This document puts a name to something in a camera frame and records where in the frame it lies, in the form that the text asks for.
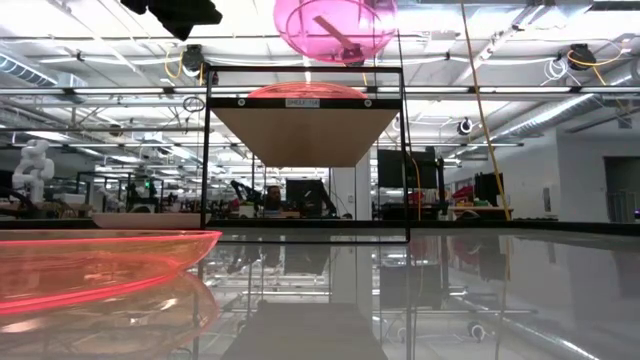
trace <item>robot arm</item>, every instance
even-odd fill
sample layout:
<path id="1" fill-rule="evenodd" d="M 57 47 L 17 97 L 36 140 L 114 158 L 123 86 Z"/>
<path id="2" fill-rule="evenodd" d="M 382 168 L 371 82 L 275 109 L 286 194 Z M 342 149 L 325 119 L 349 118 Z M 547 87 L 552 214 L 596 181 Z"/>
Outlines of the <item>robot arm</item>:
<path id="1" fill-rule="evenodd" d="M 46 140 L 29 140 L 22 151 L 22 159 L 13 172 L 13 187 L 22 189 L 25 183 L 31 185 L 31 201 L 42 201 L 44 180 L 51 180 L 55 173 L 55 166 L 51 159 L 46 158 L 45 152 L 49 148 Z M 30 174 L 24 172 L 33 167 Z"/>

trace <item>white wall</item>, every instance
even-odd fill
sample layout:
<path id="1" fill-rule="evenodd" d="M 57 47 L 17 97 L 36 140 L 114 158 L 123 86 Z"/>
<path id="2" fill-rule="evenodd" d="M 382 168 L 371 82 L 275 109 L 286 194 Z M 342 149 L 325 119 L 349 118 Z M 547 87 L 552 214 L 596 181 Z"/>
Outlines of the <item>white wall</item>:
<path id="1" fill-rule="evenodd" d="M 514 218 L 541 218 L 557 215 L 560 209 L 560 178 L 555 129 L 540 138 L 524 141 L 524 147 L 496 150 L 498 167 L 504 177 L 504 188 L 514 209 Z M 445 183 L 464 180 L 476 173 L 492 173 L 490 160 L 463 162 L 460 169 L 446 169 Z M 545 212 L 543 189 L 551 192 L 551 212 Z"/>
<path id="2" fill-rule="evenodd" d="M 604 157 L 640 156 L 640 139 L 558 136 L 560 220 L 609 222 Z"/>

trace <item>glossy table surface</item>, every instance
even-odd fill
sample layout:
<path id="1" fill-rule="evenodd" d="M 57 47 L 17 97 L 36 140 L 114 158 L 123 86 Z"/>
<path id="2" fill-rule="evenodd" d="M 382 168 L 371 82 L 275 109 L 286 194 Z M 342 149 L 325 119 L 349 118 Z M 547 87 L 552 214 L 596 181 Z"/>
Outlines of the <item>glossy table surface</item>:
<path id="1" fill-rule="evenodd" d="M 183 237 L 164 245 L 136 240 L 165 232 L 120 234 L 108 246 L 72 243 L 91 238 L 73 231 L 37 232 L 38 241 L 14 233 L 12 246 L 0 241 L 0 358 L 462 360 L 495 359 L 498 349 L 508 360 L 594 360 L 640 353 L 640 239 L 424 229 L 408 245 L 358 246 L 356 237 L 393 242 L 398 235 L 223 230 L 215 246 L 191 245 L 207 250 L 191 267 L 184 264 L 200 256 L 183 247 Z M 87 291 L 92 296 L 76 297 Z M 67 301 L 55 302 L 61 298 Z M 16 306 L 33 299 L 36 306 Z"/>

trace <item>fluorescent light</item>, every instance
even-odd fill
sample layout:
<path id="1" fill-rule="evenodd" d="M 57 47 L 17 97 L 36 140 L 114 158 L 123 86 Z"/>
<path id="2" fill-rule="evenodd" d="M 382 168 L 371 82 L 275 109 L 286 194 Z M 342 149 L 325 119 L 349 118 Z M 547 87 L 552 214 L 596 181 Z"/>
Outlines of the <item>fluorescent light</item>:
<path id="1" fill-rule="evenodd" d="M 114 160 L 128 162 L 128 163 L 138 163 L 142 161 L 141 159 L 138 159 L 137 157 L 133 157 L 133 156 L 110 156 L 110 157 L 113 158 Z"/>
<path id="2" fill-rule="evenodd" d="M 381 86 L 378 88 L 379 92 L 399 92 L 400 89 L 397 86 Z M 462 86 L 418 86 L 418 87 L 405 87 L 407 93 L 461 93 L 466 94 L 469 92 L 468 87 Z"/>
<path id="3" fill-rule="evenodd" d="M 174 83 L 173 81 L 171 81 L 171 79 L 168 79 L 168 78 L 162 78 L 162 79 L 160 79 L 160 81 L 166 82 L 167 84 L 169 84 L 171 86 L 174 86 L 174 87 L 176 86 L 176 83 Z"/>
<path id="4" fill-rule="evenodd" d="M 570 86 L 513 86 L 513 87 L 481 87 L 481 93 L 563 93 L 571 91 Z"/>
<path id="5" fill-rule="evenodd" d="M 27 131 L 27 134 L 31 136 L 36 136 L 39 138 L 51 140 L 51 141 L 68 141 L 70 140 L 68 136 L 62 135 L 60 133 L 54 133 L 51 131 Z"/>
<path id="6" fill-rule="evenodd" d="M 162 94 L 162 88 L 77 88 L 76 94 L 111 95 L 111 94 Z"/>
<path id="7" fill-rule="evenodd" d="M 64 95 L 64 91 L 51 88 L 0 89 L 0 95 Z"/>
<path id="8" fill-rule="evenodd" d="M 594 86 L 583 87 L 580 92 L 585 93 L 637 93 L 640 87 L 637 86 Z"/>
<path id="9" fill-rule="evenodd" d="M 96 147 L 118 147 L 118 144 L 69 144 L 70 147 L 96 148 Z"/>
<path id="10" fill-rule="evenodd" d="M 467 93 L 468 87 L 462 86 L 416 86 L 405 88 L 407 93 Z"/>
<path id="11" fill-rule="evenodd" d="M 100 154 L 99 152 L 93 151 L 91 149 L 79 148 L 78 150 L 82 151 L 85 154 L 89 154 L 89 155 L 93 155 L 93 156 L 102 156 L 102 154 Z"/>
<path id="12" fill-rule="evenodd" d="M 214 86 L 211 92 L 215 94 L 250 93 L 260 89 L 259 86 Z M 173 91 L 176 94 L 206 94 L 206 86 L 199 87 L 177 87 Z"/>

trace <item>computer monitor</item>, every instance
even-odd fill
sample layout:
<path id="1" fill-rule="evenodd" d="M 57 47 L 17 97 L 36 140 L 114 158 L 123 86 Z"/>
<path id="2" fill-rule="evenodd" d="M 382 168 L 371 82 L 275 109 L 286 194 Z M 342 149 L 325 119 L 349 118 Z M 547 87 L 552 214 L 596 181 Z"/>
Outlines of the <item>computer monitor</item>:
<path id="1" fill-rule="evenodd" d="M 13 189 L 13 172 L 0 170 L 0 187 Z"/>
<path id="2" fill-rule="evenodd" d="M 420 188 L 436 189 L 437 164 L 434 151 L 414 151 L 413 160 L 418 165 L 420 174 Z M 416 168 L 407 157 L 407 187 L 417 188 Z M 402 151 L 378 150 L 378 186 L 382 188 L 401 188 L 402 185 Z"/>
<path id="3" fill-rule="evenodd" d="M 294 210 L 304 210 L 306 217 L 322 216 L 322 180 L 288 180 L 287 203 Z"/>

